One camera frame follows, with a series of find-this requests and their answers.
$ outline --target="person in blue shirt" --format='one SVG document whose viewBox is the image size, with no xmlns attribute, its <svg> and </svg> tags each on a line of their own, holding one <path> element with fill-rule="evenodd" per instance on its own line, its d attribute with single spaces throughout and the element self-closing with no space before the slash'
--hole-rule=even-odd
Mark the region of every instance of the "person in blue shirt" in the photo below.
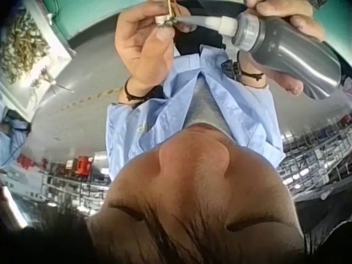
<svg viewBox="0 0 352 264">
<path fill-rule="evenodd" d="M 246 4 L 246 12 L 280 16 L 324 38 L 305 0 Z M 87 222 L 93 243 L 153 263 L 161 248 L 174 263 L 302 263 L 303 232 L 276 171 L 285 154 L 266 78 L 295 95 L 303 84 L 247 53 L 238 56 L 247 75 L 236 78 L 226 72 L 223 49 L 179 55 L 175 29 L 155 24 L 167 12 L 163 3 L 146 2 L 119 15 L 115 47 L 130 78 L 107 111 L 113 183 Z"/>
<path fill-rule="evenodd" d="M 20 156 L 30 130 L 30 123 L 8 109 L 0 94 L 0 169 Z"/>
</svg>

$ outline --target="gray bottle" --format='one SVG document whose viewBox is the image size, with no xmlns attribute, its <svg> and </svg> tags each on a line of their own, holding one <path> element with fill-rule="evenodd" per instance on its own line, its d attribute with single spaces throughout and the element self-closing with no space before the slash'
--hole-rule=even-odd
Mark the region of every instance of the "gray bottle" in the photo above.
<svg viewBox="0 0 352 264">
<path fill-rule="evenodd" d="M 282 18 L 242 14 L 232 43 L 258 63 L 301 80 L 304 93 L 324 99 L 338 89 L 341 66 L 324 43 L 305 36 Z"/>
</svg>

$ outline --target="squeeze bottle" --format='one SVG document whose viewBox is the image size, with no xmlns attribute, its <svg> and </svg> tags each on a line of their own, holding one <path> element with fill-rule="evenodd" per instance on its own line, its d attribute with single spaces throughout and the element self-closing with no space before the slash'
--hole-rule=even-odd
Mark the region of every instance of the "squeeze bottle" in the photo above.
<svg viewBox="0 0 352 264">
<path fill-rule="evenodd" d="M 282 18 L 240 14 L 237 19 L 227 16 L 181 16 L 175 19 L 232 37 L 235 47 L 250 52 L 261 65 L 302 81 L 304 93 L 313 99 L 329 97 L 339 88 L 341 66 L 333 51 Z"/>
</svg>

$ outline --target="black bracelet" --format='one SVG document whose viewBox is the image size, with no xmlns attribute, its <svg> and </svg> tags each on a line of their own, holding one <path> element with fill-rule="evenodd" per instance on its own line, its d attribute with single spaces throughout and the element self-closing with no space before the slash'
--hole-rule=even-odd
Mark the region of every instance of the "black bracelet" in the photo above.
<svg viewBox="0 0 352 264">
<path fill-rule="evenodd" d="M 132 95 L 128 92 L 127 90 L 127 83 L 128 81 L 130 80 L 130 78 L 127 79 L 126 83 L 125 83 L 125 87 L 124 87 L 124 90 L 125 90 L 125 93 L 126 93 L 126 97 L 127 97 L 127 100 L 128 101 L 132 101 L 132 100 L 145 100 L 148 98 L 148 93 L 145 95 L 145 96 L 135 96 L 135 95 Z"/>
<path fill-rule="evenodd" d="M 237 62 L 235 62 L 233 64 L 235 75 L 244 75 L 244 76 L 256 79 L 256 81 L 259 81 L 260 79 L 262 79 L 264 73 L 247 73 L 247 72 L 243 71 L 241 69 L 239 57 L 240 57 L 240 52 L 237 52 Z"/>
</svg>

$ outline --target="hand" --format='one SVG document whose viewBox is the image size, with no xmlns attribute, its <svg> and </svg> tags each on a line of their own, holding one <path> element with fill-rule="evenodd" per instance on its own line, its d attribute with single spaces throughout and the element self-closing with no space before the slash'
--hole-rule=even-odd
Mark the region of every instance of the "hand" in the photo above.
<svg viewBox="0 0 352 264">
<path fill-rule="evenodd" d="M 181 15 L 190 15 L 186 8 L 177 7 Z M 155 24 L 155 16 L 166 14 L 165 2 L 149 1 L 123 11 L 118 18 L 115 47 L 139 87 L 159 85 L 171 70 L 175 31 Z M 182 24 L 177 28 L 182 32 L 191 29 Z"/>
<path fill-rule="evenodd" d="M 247 0 L 246 4 L 249 8 L 245 11 L 247 13 L 261 17 L 278 16 L 287 18 L 292 26 L 302 33 L 315 37 L 319 41 L 324 40 L 324 28 L 313 19 L 313 7 L 306 0 Z M 299 95 L 303 91 L 303 83 L 300 80 L 259 65 L 247 52 L 240 53 L 240 65 L 245 72 L 265 73 L 270 79 L 293 95 Z"/>
</svg>

